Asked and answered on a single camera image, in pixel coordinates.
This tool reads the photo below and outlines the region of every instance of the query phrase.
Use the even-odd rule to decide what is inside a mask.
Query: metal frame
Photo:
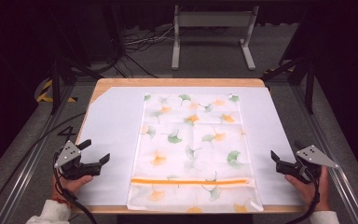
[[[305,97],[304,93],[298,86],[292,87],[291,90],[293,95],[296,97],[297,103],[300,105],[301,111],[306,117],[309,126],[312,129],[319,149],[324,153],[324,155],[332,159],[338,165],[339,168],[337,169],[329,169],[330,175],[335,183],[339,195],[341,196],[342,202],[344,202],[351,216],[352,222],[358,223],[358,199],[356,198],[356,195],[351,188],[351,184],[348,181],[348,178],[339,165],[338,160],[331,152],[318,121],[308,112],[307,106],[302,103]]]
[[[221,27],[246,27],[246,37],[240,40],[243,56],[249,70],[255,70],[255,62],[249,50],[249,41],[255,27],[258,7],[252,11],[235,12],[189,12],[179,11],[175,6],[174,33],[172,53],[172,70],[179,69],[180,39],[179,27],[221,26]]]

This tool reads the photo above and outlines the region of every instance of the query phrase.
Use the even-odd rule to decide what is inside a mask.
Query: green leaf pattern
[[[182,157],[186,158],[186,160],[184,160],[184,164],[180,164],[180,165],[182,165],[181,169],[185,170],[189,174],[190,173],[191,174],[195,174],[195,173],[204,174],[203,173],[204,167],[203,167],[202,163],[206,162],[205,158],[203,158],[203,156],[206,156],[206,155],[208,155],[208,156],[219,155],[220,160],[226,159],[227,163],[223,163],[224,166],[226,167],[225,169],[232,169],[233,171],[235,171],[235,170],[240,169],[241,167],[244,167],[244,164],[239,162],[239,158],[240,158],[240,155],[244,155],[242,153],[246,153],[246,151],[244,151],[245,150],[244,148],[246,148],[246,147],[239,146],[238,149],[236,149],[235,146],[232,149],[227,148],[227,147],[222,147],[223,145],[226,144],[223,141],[226,141],[230,137],[230,131],[226,132],[226,130],[234,130],[234,126],[230,126],[230,125],[236,125],[235,130],[238,130],[238,125],[240,125],[240,124],[238,124],[238,122],[237,123],[225,122],[224,124],[222,124],[222,122],[219,122],[220,119],[222,118],[223,114],[231,115],[231,112],[234,111],[232,108],[234,108],[233,106],[236,106],[236,105],[232,104],[232,103],[227,104],[227,102],[237,103],[240,100],[240,97],[238,95],[236,95],[236,94],[225,94],[225,95],[215,94],[217,96],[209,102],[206,100],[199,101],[199,98],[198,98],[199,96],[197,94],[175,94],[176,97],[173,97],[173,96],[167,97],[167,95],[168,94],[158,94],[158,93],[151,93],[151,94],[147,93],[145,95],[145,107],[148,108],[147,107],[148,104],[154,104],[154,106],[155,106],[155,107],[151,106],[149,108],[149,110],[147,110],[147,113],[144,113],[144,117],[143,117],[143,120],[145,120],[145,117],[148,116],[148,117],[146,117],[147,123],[144,122],[144,125],[146,124],[145,127],[148,127],[147,134],[150,136],[150,139],[147,138],[147,140],[145,140],[145,141],[147,141],[147,144],[149,144],[151,146],[153,146],[156,143],[165,144],[165,145],[162,145],[162,147],[159,147],[158,149],[162,148],[162,150],[166,150],[167,153],[169,153],[170,151],[173,152],[174,150],[179,150],[179,151],[175,151],[175,153],[176,153],[175,155],[183,155]],[[213,105],[213,102],[216,102],[216,99],[219,99],[219,102],[218,102],[219,104],[215,104],[218,106]],[[191,103],[191,105],[184,104],[184,101],[189,101]],[[162,105],[165,107],[169,107],[170,110],[172,109],[170,111],[170,113],[163,113],[161,110],[158,110],[158,106],[161,107]],[[225,110],[226,109],[225,106],[231,108],[232,111]],[[175,114],[175,113],[178,114],[181,111],[187,111],[187,113],[185,113],[176,122],[164,123],[162,121],[162,120],[168,120],[167,116],[170,116],[171,114]],[[209,117],[214,116],[215,118],[218,118],[216,123],[206,123],[206,124],[208,124],[209,127],[213,127],[213,130],[214,130],[215,126],[217,126],[217,128],[220,131],[219,133],[216,133],[216,132],[213,133],[212,129],[209,129],[209,127],[206,126],[205,123],[202,123],[202,119],[209,118],[208,116]],[[198,135],[195,135],[195,134],[190,135],[193,138],[188,139],[189,135],[187,135],[187,133],[189,132],[189,130],[193,130],[193,132],[195,132],[194,130],[197,129],[200,126],[200,124],[203,125],[203,126],[201,126],[203,128],[202,132],[198,133]],[[222,137],[219,135],[219,137],[216,137],[218,134],[220,134],[220,135],[224,134],[225,136]],[[241,138],[244,138],[245,134],[241,133],[241,134],[238,134],[238,136]],[[202,144],[203,142],[210,142],[211,144],[215,143],[215,147],[213,147],[213,146],[212,147],[209,147],[209,146],[204,147],[204,145]],[[216,183],[212,183],[212,184],[199,186],[199,188],[203,188],[209,192],[209,194],[210,194],[209,201],[211,201],[211,202],[216,202],[216,200],[218,200],[220,198],[221,193],[222,193],[221,187],[218,186],[219,182],[217,179],[217,172],[218,172],[218,170],[215,171],[214,179],[208,179],[208,178],[211,178],[210,173],[208,173],[208,175],[207,175],[208,178],[202,178],[207,173],[205,173],[205,175],[197,176],[197,179],[201,178],[207,182],[216,182]],[[188,178],[186,176],[182,176],[181,173],[177,173],[175,171],[172,171],[172,174],[180,174],[180,176],[165,175],[165,177],[162,176],[162,178],[166,178],[167,180],[174,180],[177,178],[179,178],[179,179]]]

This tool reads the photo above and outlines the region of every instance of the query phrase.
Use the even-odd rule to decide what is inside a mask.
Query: dark floor
[[[165,40],[145,51],[137,51],[129,53],[129,55],[145,70],[159,77],[262,77],[266,69],[277,67],[295,29],[295,25],[255,27],[250,43],[250,50],[256,65],[255,71],[249,71],[246,67],[238,43],[241,38],[241,30],[232,28],[222,34],[206,30],[192,30],[182,35],[181,61],[178,71],[171,70],[171,40]],[[127,58],[123,57],[122,62],[119,62],[118,65],[128,77],[131,77],[131,74],[135,77],[151,77]],[[103,75],[120,77],[115,69],[111,69]],[[358,223],[358,163],[339,129],[323,91],[319,85],[315,86],[314,115],[311,116],[304,108],[302,100],[304,83],[299,87],[290,87],[285,78],[285,74],[280,75],[268,81],[266,85],[271,87],[271,96],[289,142],[293,143],[294,140],[299,140],[305,145],[314,144],[326,150],[326,154],[329,154],[340,165],[341,169],[330,173],[331,204],[337,211],[340,223]],[[0,160],[0,188],[27,149],[42,133],[57,126],[60,122],[86,111],[94,86],[95,80],[92,78],[80,77],[74,87],[62,88],[64,90],[62,95],[77,97],[78,101],[65,103],[55,116],[49,114],[52,108],[51,103],[39,103],[39,107]],[[38,94],[39,90],[37,87],[35,88],[35,92]],[[29,171],[28,175],[17,172],[12,176],[0,196],[0,223],[24,223],[29,217],[40,214],[44,201],[49,198],[51,193],[50,174],[53,152],[58,150],[66,140],[66,136],[58,135],[58,133],[70,126],[73,127],[74,133],[78,133],[83,117],[84,115],[79,115],[79,117],[65,122],[45,141],[41,141],[36,146],[37,150],[33,151],[32,155],[34,160],[29,162],[25,160],[23,163],[24,170]],[[75,141],[76,135],[72,136],[71,140]],[[253,222],[256,224],[285,223],[300,215],[253,215]],[[98,223],[117,223],[118,221],[121,223],[123,218],[96,215]],[[138,222],[140,220],[145,221],[145,218],[136,217],[136,220],[131,222],[141,223]],[[233,217],[232,220],[226,220],[222,218],[218,219],[216,223],[227,222],[245,223],[245,219]],[[90,223],[90,221],[85,215],[80,215],[72,223]]]

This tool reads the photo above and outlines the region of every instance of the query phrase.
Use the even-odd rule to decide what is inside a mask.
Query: metal bar
[[[286,71],[287,69],[292,68],[293,66],[296,66],[299,63],[302,63],[304,60],[305,60],[305,58],[294,59],[294,60],[278,67],[277,69],[269,72],[268,74],[265,74],[260,79],[263,80],[264,82],[266,82],[266,81],[270,80],[271,78],[276,77],[280,73]]]
[[[307,88],[305,90],[305,105],[310,114],[313,114],[312,110],[312,97],[313,97],[313,83],[315,79],[315,65],[312,63],[312,60],[309,61],[309,70],[307,75]]]
[[[175,39],[173,41],[173,51],[172,51],[172,70],[179,69],[179,54],[180,54],[180,39],[179,39],[179,6],[175,6],[175,16],[174,16],[174,31]]]
[[[71,94],[73,88],[74,87],[72,87],[72,86],[67,86],[64,88],[63,95],[62,95],[63,102],[65,102],[65,100],[70,97],[70,94]],[[43,129],[40,136],[43,136],[51,128],[54,127],[58,118],[60,117],[60,114],[61,114],[63,108],[64,108],[64,104],[61,104],[57,109],[57,113],[54,115],[50,115],[50,117],[48,118],[48,121],[46,122],[45,128]],[[31,177],[34,174],[34,170],[36,169],[36,166],[37,166],[40,158],[42,157],[47,140],[48,140],[48,136],[46,136],[41,141],[41,143],[37,144],[33,148],[32,153],[30,154],[28,160],[26,161],[25,165],[23,166],[23,168],[20,172],[20,175],[16,181],[16,184],[14,185],[12,191],[10,192],[9,196],[7,197],[7,200],[4,204],[4,206],[1,209],[0,224],[5,224],[10,221],[11,216],[13,215],[17,205],[20,202],[22,194],[26,190],[28,183],[31,180]]]
[[[303,104],[304,93],[301,91],[299,87],[291,88],[294,96],[296,97],[297,103],[300,105],[301,110],[304,116],[307,118],[307,122],[309,126],[312,128],[312,131],[317,139],[319,149],[330,159],[332,159],[336,164],[339,165],[337,159],[331,152],[324,135],[322,133],[322,129],[319,126],[318,121],[312,115],[307,112],[307,108],[305,104]],[[345,176],[344,172],[341,168],[338,169],[329,169],[330,175],[336,185],[338,193],[340,194],[342,201],[344,202],[353,223],[358,223],[358,202],[356,196],[351,188],[351,185],[348,181],[348,178]]]
[[[223,26],[244,27],[249,24],[253,14],[251,11],[234,12],[179,12],[179,26]]]
[[[53,108],[51,109],[51,115],[57,112],[60,107],[60,75],[58,74],[57,60],[54,60],[51,66],[51,79],[53,82]]]
[[[257,18],[257,12],[258,12],[258,7],[254,7],[252,10],[252,14],[250,14],[251,18],[250,20],[248,20],[248,25],[247,25],[247,30],[246,30],[246,36],[243,39],[243,43],[242,43],[242,47],[243,48],[248,48],[249,46],[249,41],[251,40],[251,35],[253,32],[253,29],[255,27],[255,20]]]

